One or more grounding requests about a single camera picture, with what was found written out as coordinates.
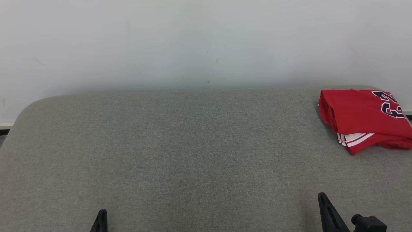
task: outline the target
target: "folded jersey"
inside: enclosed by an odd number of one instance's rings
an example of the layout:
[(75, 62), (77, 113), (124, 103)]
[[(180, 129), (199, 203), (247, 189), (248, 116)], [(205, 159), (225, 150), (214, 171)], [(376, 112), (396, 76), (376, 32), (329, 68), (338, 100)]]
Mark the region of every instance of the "folded jersey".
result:
[(322, 90), (319, 109), (323, 121), (352, 155), (372, 145), (412, 148), (412, 127), (389, 92)]

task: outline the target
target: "baseboard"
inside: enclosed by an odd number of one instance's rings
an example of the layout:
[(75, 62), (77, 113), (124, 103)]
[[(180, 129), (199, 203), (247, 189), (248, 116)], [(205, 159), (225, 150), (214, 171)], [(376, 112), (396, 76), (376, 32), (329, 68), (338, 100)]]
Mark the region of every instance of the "baseboard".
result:
[(412, 115), (412, 109), (402, 109), (404, 115)]
[(14, 123), (0, 123), (0, 130), (10, 130)]

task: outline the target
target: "red shirt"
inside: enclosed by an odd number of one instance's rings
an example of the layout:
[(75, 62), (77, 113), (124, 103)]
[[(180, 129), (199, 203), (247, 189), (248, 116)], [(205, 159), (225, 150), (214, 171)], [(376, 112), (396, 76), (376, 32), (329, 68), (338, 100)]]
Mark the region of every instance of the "red shirt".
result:
[(389, 92), (322, 90), (319, 109), (352, 155), (372, 145), (412, 148), (412, 127)]

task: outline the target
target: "gray fabric surface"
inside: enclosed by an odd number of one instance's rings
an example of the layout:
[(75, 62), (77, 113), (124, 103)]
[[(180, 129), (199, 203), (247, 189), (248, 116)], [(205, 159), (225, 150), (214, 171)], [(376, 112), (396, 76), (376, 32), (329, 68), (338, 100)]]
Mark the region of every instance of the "gray fabric surface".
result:
[(6, 139), (6, 135), (0, 135), (0, 147), (3, 145), (4, 140)]
[(319, 232), (319, 192), (351, 230), (410, 231), (411, 151), (351, 156), (321, 89), (40, 100), (0, 149), (0, 231), (89, 231), (105, 208), (110, 232)]

